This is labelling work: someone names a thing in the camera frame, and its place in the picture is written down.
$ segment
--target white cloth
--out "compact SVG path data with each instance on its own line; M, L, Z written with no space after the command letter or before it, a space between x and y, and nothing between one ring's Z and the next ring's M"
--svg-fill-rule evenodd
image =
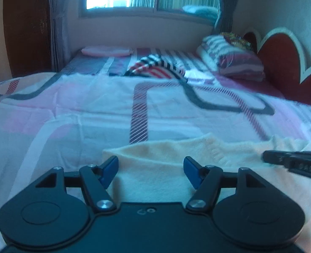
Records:
M103 161L119 158L119 172L108 192L117 202L182 202L195 192L183 171L183 159L191 156L202 166L216 165L225 172L250 167L297 202L306 214L306 224L297 241L311 253L311 179L287 172L280 166L263 163L265 150L305 151L311 145L302 140L273 136L266 142L224 143L211 134L183 141L149 141L104 150ZM234 193L222 189L220 199Z

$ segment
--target folded pink cloth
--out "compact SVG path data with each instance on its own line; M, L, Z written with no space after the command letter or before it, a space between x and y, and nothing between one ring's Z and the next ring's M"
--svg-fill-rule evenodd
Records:
M87 46L82 49L82 54L92 57L122 57L129 56L133 53L133 49L128 47L116 46Z

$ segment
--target curtain tieback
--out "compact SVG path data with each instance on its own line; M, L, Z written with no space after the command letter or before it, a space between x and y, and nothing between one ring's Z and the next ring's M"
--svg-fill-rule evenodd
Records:
M51 13L51 19L59 19L59 18L65 17L65 16L66 16L65 12L61 12L61 13L58 13L58 14Z

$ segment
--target stack of pillows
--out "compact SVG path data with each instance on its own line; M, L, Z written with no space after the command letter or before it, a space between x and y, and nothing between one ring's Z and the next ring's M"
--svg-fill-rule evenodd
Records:
M237 34L207 36L197 53L210 70L223 76L257 82L265 78L264 66L251 44Z

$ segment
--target folded blanket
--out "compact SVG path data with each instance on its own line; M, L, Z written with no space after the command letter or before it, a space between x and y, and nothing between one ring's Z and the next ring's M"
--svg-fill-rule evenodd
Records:
M311 179L287 172L285 168L261 161L265 150L311 150L308 142L272 137L270 141L224 143L208 134L183 141L148 141L103 152L119 158L119 172L108 189L119 202L182 202L195 192L183 171L183 159L191 156L201 165L216 165L227 172L250 167L297 202L306 214L306 224L297 244L311 252ZM219 200L234 194L221 190Z
M185 69L165 60L160 55L149 55L132 65L124 76L141 76L160 79L183 79Z

